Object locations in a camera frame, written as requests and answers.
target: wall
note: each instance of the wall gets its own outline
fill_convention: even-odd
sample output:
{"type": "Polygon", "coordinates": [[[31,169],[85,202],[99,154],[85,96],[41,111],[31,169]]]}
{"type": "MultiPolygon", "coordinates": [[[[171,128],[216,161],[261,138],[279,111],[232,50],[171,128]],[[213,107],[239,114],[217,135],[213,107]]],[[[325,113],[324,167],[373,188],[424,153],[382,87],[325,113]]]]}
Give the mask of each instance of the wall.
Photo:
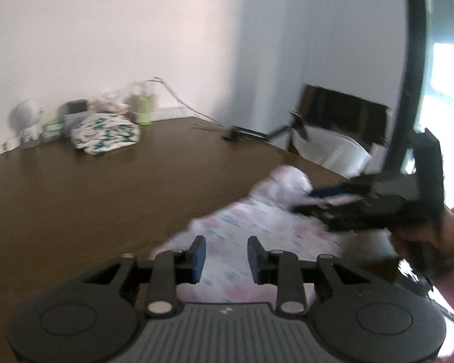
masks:
{"type": "MultiPolygon", "coordinates": [[[[0,140],[24,99],[48,118],[68,100],[156,75],[225,123],[269,128],[280,121],[272,106],[294,105],[303,80],[305,2],[0,0],[0,140]]],[[[175,105],[159,92],[161,107],[175,105]]]]}
{"type": "Polygon", "coordinates": [[[306,82],[388,105],[400,97],[405,0],[309,0],[306,82]]]}

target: pink and white cloth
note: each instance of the pink and white cloth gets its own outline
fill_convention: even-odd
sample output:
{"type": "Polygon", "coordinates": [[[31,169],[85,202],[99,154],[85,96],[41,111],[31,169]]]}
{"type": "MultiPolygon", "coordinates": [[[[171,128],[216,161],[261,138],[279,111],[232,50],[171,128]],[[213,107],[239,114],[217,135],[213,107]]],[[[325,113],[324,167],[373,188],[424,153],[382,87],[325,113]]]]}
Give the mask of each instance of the pink and white cloth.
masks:
{"type": "MultiPolygon", "coordinates": [[[[206,217],[194,219],[182,232],[156,248],[161,251],[187,248],[195,236],[207,240],[207,259],[201,280],[196,285],[177,287],[180,300],[204,303],[275,303],[276,287],[258,286],[252,281],[247,261],[247,239],[257,236],[266,250],[281,249],[295,253],[299,259],[315,261],[321,253],[339,255],[341,247],[354,233],[326,232],[324,224],[287,211],[293,204],[320,202],[306,198],[312,186],[299,169],[283,165],[268,179],[255,185],[247,198],[232,203],[206,217]]],[[[347,196],[331,198],[345,202],[347,196]]],[[[314,298],[313,286],[305,284],[307,300],[314,298]]]]}

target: brown table top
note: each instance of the brown table top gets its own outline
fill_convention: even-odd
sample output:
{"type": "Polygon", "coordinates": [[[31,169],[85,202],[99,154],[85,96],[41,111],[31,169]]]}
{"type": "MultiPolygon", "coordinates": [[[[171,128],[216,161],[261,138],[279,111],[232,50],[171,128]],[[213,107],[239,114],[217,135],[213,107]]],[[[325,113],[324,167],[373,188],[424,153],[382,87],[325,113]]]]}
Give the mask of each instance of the brown table top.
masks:
{"type": "Polygon", "coordinates": [[[24,298],[122,253],[149,252],[194,217],[246,196],[281,164],[315,187],[343,180],[297,155],[259,142],[229,143],[195,118],[142,128],[138,144],[91,156],[68,140],[0,156],[0,363],[24,298]]]}

